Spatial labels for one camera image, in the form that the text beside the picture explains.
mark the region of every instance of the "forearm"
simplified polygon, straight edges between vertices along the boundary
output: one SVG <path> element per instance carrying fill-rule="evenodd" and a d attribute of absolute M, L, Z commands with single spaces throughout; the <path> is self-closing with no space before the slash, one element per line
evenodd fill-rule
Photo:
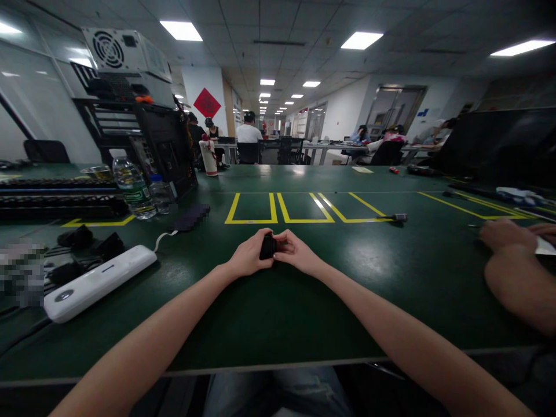
<path fill-rule="evenodd" d="M 500 303 L 544 335 L 556 336 L 556 279 L 522 246 L 494 253 L 485 268 L 488 287 Z"/>
<path fill-rule="evenodd" d="M 331 266 L 316 278 L 344 301 L 390 359 L 453 415 L 530 415 L 479 365 L 419 320 Z"/>
<path fill-rule="evenodd" d="M 234 277 L 222 265 L 162 306 L 105 354 L 52 416 L 127 415 L 170 365 Z"/>

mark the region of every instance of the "black monitor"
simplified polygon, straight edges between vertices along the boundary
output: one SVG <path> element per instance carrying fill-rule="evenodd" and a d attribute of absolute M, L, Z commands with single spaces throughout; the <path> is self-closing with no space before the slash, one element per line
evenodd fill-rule
<path fill-rule="evenodd" d="M 556 107 L 463 115 L 431 164 L 491 185 L 556 188 Z"/>

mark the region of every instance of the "cap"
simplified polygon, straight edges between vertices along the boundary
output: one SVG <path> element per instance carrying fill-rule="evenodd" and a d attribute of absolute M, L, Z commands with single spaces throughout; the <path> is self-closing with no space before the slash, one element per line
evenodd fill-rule
<path fill-rule="evenodd" d="M 125 149 L 110 149 L 109 152 L 113 158 L 127 158 L 127 152 Z"/>

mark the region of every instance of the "hand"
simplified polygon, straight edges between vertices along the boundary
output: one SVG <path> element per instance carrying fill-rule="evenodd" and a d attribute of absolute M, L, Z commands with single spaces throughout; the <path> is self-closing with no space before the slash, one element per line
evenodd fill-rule
<path fill-rule="evenodd" d="M 537 249 L 537 237 L 531 231 L 519 227 L 507 218 L 485 222 L 480 235 L 481 240 L 493 252 L 512 245 L 523 246 L 532 254 Z"/>
<path fill-rule="evenodd" d="M 272 233 L 271 229 L 261 229 L 255 235 L 251 236 L 240 246 L 227 262 L 228 268 L 235 279 L 253 275 L 260 269 L 267 269 L 272 266 L 274 259 L 265 259 L 261 261 L 262 241 L 267 233 Z"/>
<path fill-rule="evenodd" d="M 556 246 L 556 224 L 541 223 L 528 227 L 529 231 Z"/>
<path fill-rule="evenodd" d="M 273 236 L 278 243 L 278 252 L 274 259 L 293 265 L 307 275 L 315 276 L 319 270 L 326 265 L 314 252 L 291 231 L 286 230 L 279 235 Z"/>

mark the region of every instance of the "plastic bottle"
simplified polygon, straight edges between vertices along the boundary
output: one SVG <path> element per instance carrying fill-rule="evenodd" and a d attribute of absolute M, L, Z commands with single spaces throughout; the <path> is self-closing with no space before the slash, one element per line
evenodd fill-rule
<path fill-rule="evenodd" d="M 110 149 L 110 154 L 114 157 L 112 163 L 114 179 L 122 190 L 131 213 L 139 220 L 156 216 L 156 207 L 139 168 L 129 160 L 124 149 Z"/>
<path fill-rule="evenodd" d="M 174 194 L 168 184 L 162 181 L 162 175 L 151 175 L 152 184 L 149 186 L 152 200 L 160 214 L 170 212 L 170 204 L 175 203 Z"/>

